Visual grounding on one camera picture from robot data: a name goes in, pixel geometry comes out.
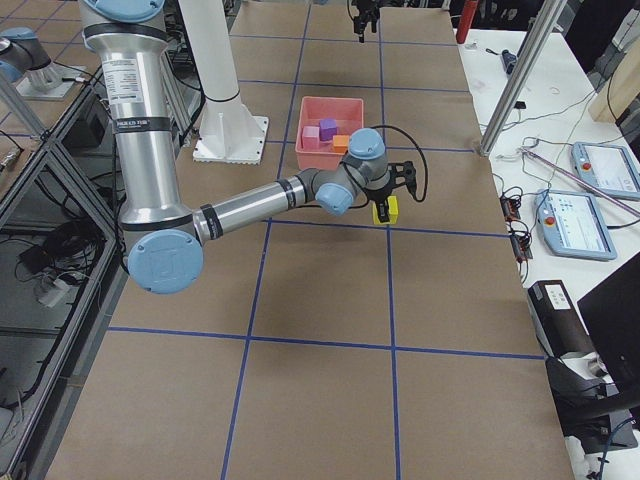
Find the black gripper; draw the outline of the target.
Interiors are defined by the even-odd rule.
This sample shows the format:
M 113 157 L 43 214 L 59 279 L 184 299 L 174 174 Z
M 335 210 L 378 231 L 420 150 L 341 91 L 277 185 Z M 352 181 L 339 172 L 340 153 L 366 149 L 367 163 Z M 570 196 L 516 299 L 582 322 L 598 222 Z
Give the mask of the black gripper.
M 389 222 L 390 206 L 387 200 L 395 189 L 405 187 L 411 197 L 417 200 L 416 169 L 411 161 L 389 163 L 387 173 L 382 177 L 382 185 L 374 188 L 370 185 L 364 189 L 369 201 L 375 203 L 374 221 Z
M 357 36 L 358 42 L 363 43 L 365 23 L 369 22 L 371 32 L 377 33 L 381 2 L 378 0 L 350 0 L 349 8 L 356 9 L 356 13 L 353 15 L 354 34 Z

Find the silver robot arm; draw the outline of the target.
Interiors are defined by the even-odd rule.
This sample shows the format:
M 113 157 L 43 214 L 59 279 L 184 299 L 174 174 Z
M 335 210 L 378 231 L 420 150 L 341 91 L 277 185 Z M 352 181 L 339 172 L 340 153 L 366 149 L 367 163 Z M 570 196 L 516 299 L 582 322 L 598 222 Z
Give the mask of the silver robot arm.
M 200 275 L 203 246 L 255 222 L 314 202 L 340 216 L 364 195 L 380 220 L 400 187 L 415 201 L 428 179 L 410 163 L 391 163 L 378 127 L 349 139 L 336 168 L 310 168 L 218 204 L 188 208 L 176 175 L 161 63 L 168 45 L 160 1 L 83 1 L 86 46 L 100 58 L 120 157 L 126 201 L 116 229 L 126 243 L 130 277 L 144 290 L 173 294 Z M 205 161 L 259 162 L 269 121 L 243 104 L 220 2 L 185 1 L 185 28 L 204 95 L 196 156 Z
M 164 1 L 80 1 L 90 13 L 97 14 L 107 22 L 124 25 L 139 25 L 150 22 L 163 12 Z M 382 1 L 347 1 L 347 12 L 357 9 L 350 16 L 354 33 L 361 43 L 368 24 L 376 32 Z M 1 32 L 1 73 L 9 82 L 27 76 L 33 87 L 41 92 L 57 88 L 63 82 L 63 74 L 54 67 L 50 56 L 41 46 L 37 35 L 29 28 L 12 28 Z

